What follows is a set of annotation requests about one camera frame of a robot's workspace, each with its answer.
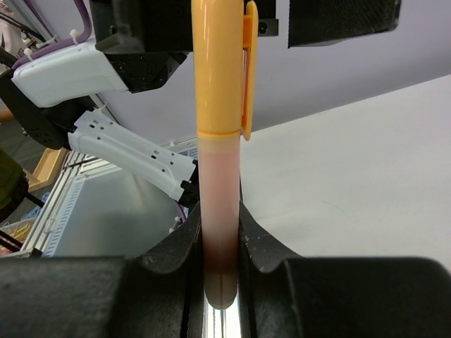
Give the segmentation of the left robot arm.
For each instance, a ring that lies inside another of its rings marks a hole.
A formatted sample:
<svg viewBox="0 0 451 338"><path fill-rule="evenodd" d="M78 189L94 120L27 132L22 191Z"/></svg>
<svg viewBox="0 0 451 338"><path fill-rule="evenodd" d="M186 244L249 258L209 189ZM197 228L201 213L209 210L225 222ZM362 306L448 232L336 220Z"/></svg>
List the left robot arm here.
<svg viewBox="0 0 451 338"><path fill-rule="evenodd" d="M240 142L252 133L258 39L278 35L274 1L77 1L84 28L16 57L1 52L1 99L50 149L104 159L186 208L231 213ZM199 159L108 119L92 95L163 87L194 56Z"/></svg>

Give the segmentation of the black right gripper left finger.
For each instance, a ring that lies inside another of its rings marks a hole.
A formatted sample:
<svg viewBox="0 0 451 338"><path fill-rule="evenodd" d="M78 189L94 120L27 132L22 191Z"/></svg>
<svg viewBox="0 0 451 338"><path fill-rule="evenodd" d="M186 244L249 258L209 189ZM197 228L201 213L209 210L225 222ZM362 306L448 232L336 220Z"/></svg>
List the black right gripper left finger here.
<svg viewBox="0 0 451 338"><path fill-rule="evenodd" d="M135 257L2 258L2 337L200 337L200 209Z"/></svg>

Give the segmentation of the orange highlighter marker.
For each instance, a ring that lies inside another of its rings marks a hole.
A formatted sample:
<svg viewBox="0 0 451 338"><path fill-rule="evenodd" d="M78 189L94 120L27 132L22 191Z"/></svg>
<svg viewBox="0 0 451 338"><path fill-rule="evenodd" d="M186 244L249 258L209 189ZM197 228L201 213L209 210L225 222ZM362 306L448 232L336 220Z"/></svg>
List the orange highlighter marker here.
<svg viewBox="0 0 451 338"><path fill-rule="evenodd" d="M209 303L226 309L237 294L240 138L198 139L204 289Z"/></svg>

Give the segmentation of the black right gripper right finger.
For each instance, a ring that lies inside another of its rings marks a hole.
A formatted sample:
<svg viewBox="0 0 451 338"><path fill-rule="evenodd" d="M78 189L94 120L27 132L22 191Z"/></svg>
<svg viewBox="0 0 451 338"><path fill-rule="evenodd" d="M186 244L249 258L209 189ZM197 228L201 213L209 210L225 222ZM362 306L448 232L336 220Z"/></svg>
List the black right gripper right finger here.
<svg viewBox="0 0 451 338"><path fill-rule="evenodd" d="M240 207L243 337L449 337L450 274L420 257L306 258Z"/></svg>

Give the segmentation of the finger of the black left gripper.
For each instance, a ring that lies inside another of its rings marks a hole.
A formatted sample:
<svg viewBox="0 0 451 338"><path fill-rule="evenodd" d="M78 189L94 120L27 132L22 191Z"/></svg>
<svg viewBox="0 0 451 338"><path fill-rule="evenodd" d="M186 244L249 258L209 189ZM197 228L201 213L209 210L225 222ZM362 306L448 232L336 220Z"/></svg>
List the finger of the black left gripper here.
<svg viewBox="0 0 451 338"><path fill-rule="evenodd" d="M396 29L398 0L291 1L288 46L322 46Z"/></svg>

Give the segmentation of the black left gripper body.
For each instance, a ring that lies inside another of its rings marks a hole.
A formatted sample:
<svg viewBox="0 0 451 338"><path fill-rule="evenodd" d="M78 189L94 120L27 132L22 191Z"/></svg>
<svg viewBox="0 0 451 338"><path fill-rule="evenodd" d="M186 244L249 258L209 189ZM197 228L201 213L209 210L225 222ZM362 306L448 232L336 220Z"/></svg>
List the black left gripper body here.
<svg viewBox="0 0 451 338"><path fill-rule="evenodd" d="M255 1L276 35L275 1ZM193 53L192 1L91 1L96 47L131 93L163 87Z"/></svg>

